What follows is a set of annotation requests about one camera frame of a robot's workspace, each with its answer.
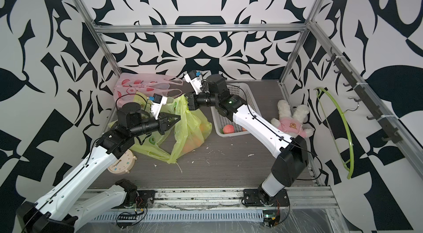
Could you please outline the green avocado plastic bag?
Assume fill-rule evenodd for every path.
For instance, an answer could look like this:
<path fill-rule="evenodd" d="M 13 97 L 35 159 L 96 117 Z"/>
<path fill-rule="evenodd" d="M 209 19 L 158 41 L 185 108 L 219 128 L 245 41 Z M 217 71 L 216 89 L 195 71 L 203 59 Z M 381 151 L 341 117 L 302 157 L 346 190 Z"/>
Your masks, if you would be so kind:
<path fill-rule="evenodd" d="M 171 161 L 177 161 L 178 158 L 183 156 L 181 151 L 187 140 L 192 140 L 196 143 L 197 148 L 199 148 L 211 134 L 213 126 L 200 109 L 189 111 L 188 101 L 185 95 L 174 100 L 171 111 L 175 115 L 181 116 L 181 120 L 174 128 L 176 143 L 171 152 Z M 199 129 L 200 124 L 205 125 L 205 132 L 201 132 Z"/>

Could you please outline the white plastic basket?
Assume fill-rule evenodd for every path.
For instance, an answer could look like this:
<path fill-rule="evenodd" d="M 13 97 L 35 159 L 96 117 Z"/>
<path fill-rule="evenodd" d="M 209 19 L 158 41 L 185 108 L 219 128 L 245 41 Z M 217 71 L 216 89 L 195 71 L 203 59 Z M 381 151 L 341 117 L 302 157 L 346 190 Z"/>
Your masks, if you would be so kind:
<path fill-rule="evenodd" d="M 227 85 L 227 88 L 230 92 L 231 98 L 230 100 L 225 101 L 224 105 L 235 105 L 236 111 L 232 114 L 235 122 L 231 120 L 232 117 L 228 118 L 227 116 L 221 115 L 216 107 L 211 107 L 214 129 L 217 135 L 223 138 L 247 135 L 249 134 L 248 130 L 244 128 L 244 125 L 239 125 L 238 122 L 251 123 L 253 117 L 250 111 L 256 117 L 261 117 L 258 104 L 252 94 L 250 86 L 247 83 L 230 82 Z M 233 125 L 235 127 L 235 133 L 228 135 L 223 134 L 223 127 L 226 125 Z"/>

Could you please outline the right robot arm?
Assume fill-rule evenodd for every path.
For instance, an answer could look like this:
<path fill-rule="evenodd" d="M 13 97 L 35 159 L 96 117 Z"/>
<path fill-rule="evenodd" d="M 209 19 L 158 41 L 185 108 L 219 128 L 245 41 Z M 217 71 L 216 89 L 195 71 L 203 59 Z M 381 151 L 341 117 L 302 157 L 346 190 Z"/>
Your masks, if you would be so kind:
<path fill-rule="evenodd" d="M 187 94 L 190 111 L 200 107 L 214 107 L 217 112 L 233 123 L 245 128 L 258 139 L 275 158 L 271 173 L 259 187 L 267 198 L 275 197 L 281 190 L 292 186 L 308 166 L 308 150 L 301 136 L 291 135 L 277 129 L 257 114 L 242 97 L 231 94 L 221 74 L 206 79 L 198 71 L 184 75 L 193 92 Z"/>

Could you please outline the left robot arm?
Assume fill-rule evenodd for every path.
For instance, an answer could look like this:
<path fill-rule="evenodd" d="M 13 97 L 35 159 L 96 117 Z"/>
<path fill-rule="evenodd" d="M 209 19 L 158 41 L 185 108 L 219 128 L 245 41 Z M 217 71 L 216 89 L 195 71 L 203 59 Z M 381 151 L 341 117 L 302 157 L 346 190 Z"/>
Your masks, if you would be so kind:
<path fill-rule="evenodd" d="M 179 115 L 146 112 L 139 103 L 117 110 L 117 121 L 93 145 L 89 155 L 57 186 L 36 202 L 24 202 L 16 211 L 24 233 L 73 233 L 113 207 L 132 204 L 137 187 L 126 179 L 77 204 L 86 189 L 114 162 L 122 159 L 138 136 L 166 131 L 180 121 Z"/>

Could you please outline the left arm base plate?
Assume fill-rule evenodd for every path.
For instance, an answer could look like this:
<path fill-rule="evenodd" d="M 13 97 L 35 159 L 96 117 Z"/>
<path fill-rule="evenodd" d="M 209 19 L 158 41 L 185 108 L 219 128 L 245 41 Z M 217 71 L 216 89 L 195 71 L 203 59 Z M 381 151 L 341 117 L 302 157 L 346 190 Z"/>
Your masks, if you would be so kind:
<path fill-rule="evenodd" d="M 113 209 L 140 209 L 145 208 L 155 201 L 155 190 L 124 189 L 126 196 L 123 203 L 113 207 Z"/>

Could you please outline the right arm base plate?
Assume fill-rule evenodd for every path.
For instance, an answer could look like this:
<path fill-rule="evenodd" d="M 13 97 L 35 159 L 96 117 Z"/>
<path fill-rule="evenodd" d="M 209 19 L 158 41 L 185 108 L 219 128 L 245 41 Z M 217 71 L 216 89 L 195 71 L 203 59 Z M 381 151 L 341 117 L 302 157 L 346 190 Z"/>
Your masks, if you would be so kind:
<path fill-rule="evenodd" d="M 244 189 L 241 203 L 246 207 L 288 207 L 290 200 L 286 189 L 280 190 L 272 197 L 259 187 L 258 189 Z"/>

